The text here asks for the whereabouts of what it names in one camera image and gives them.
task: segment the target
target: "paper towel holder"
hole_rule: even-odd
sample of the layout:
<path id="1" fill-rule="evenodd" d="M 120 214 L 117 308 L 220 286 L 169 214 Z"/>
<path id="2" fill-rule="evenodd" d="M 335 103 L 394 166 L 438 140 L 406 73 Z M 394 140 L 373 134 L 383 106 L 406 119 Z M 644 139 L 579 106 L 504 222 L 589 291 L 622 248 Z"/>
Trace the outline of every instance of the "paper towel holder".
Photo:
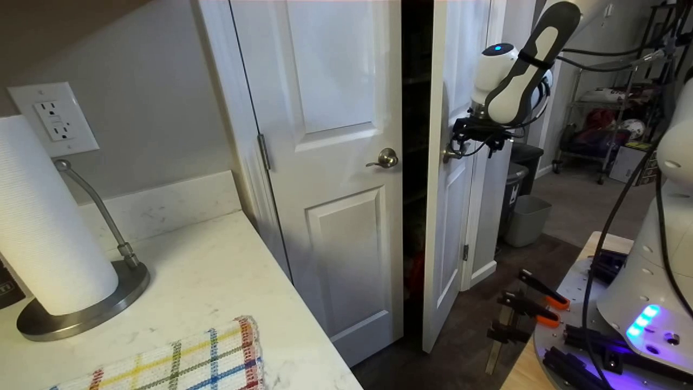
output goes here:
<path id="1" fill-rule="evenodd" d="M 150 286 L 148 266 L 138 262 L 131 243 L 121 235 L 97 191 L 83 175 L 78 175 L 68 161 L 57 161 L 57 166 L 93 200 L 106 225 L 110 227 L 124 259 L 113 262 L 113 268 L 117 272 L 117 287 L 96 306 L 89 306 L 81 311 L 53 316 L 38 298 L 31 300 L 17 318 L 17 329 L 29 340 L 64 340 L 97 326 L 133 306 Z"/>

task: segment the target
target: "door hinge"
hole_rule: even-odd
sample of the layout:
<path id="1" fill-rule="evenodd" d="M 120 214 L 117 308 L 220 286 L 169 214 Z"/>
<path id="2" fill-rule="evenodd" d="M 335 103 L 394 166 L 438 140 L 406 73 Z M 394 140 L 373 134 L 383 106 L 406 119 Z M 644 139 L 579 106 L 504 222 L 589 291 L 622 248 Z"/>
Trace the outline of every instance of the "door hinge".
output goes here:
<path id="1" fill-rule="evenodd" d="M 462 245 L 462 259 L 471 259 L 471 245 Z"/>
<path id="2" fill-rule="evenodd" d="M 267 149 L 267 140 L 264 140 L 263 131 L 257 134 L 257 147 L 260 147 L 260 156 L 263 156 L 264 168 L 272 171 L 273 168 L 273 161 L 269 158 L 269 149 Z"/>

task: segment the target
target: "floor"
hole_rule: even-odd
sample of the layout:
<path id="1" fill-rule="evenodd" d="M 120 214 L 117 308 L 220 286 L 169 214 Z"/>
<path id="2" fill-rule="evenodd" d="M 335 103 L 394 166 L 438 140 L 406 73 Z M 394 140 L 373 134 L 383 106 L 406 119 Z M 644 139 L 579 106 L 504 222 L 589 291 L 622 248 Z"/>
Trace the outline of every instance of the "floor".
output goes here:
<path id="1" fill-rule="evenodd" d="M 548 173 L 537 179 L 532 195 L 553 203 L 544 235 L 525 248 L 498 247 L 498 270 L 457 296 L 432 355 L 421 350 L 421 306 L 409 300 L 407 336 L 358 363 L 354 372 L 360 383 L 366 390 L 501 388 L 522 345 L 502 346 L 495 374 L 484 372 L 491 346 L 486 331 L 498 314 L 498 294 L 517 287 L 521 268 L 531 268 L 545 284 L 558 286 L 579 247 L 594 230 L 602 230 L 622 186 L 608 177 L 601 186 L 594 171 L 579 165 L 566 165 L 558 175 Z M 635 239 L 652 195 L 654 183 L 633 189 L 610 231 Z"/>

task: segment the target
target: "dark floor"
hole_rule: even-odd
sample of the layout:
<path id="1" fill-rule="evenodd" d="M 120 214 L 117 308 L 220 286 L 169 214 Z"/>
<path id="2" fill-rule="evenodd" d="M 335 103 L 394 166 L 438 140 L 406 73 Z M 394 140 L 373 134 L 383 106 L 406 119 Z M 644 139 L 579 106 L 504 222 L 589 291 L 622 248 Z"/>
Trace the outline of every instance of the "dark floor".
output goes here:
<path id="1" fill-rule="evenodd" d="M 488 377 L 486 361 L 491 342 L 486 331 L 498 314 L 498 294 L 515 287 L 521 268 L 532 270 L 550 286 L 558 286 L 579 255 L 579 247 L 542 235 L 525 248 L 498 248 L 498 270 L 462 292 L 432 355 L 421 350 L 421 310 L 407 306 L 407 336 L 354 368 L 366 390 L 490 390 L 501 388 L 522 345 L 502 346 L 496 372 Z"/>

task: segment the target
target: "paper towel roll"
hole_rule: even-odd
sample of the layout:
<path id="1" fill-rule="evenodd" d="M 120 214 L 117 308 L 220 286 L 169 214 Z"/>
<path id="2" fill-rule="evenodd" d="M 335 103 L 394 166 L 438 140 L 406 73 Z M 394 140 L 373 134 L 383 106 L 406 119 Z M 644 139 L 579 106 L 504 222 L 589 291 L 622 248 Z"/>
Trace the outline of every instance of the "paper towel roll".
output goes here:
<path id="1" fill-rule="evenodd" d="M 0 117 L 0 252 L 54 316 L 89 308 L 117 286 L 113 264 L 25 117 Z"/>

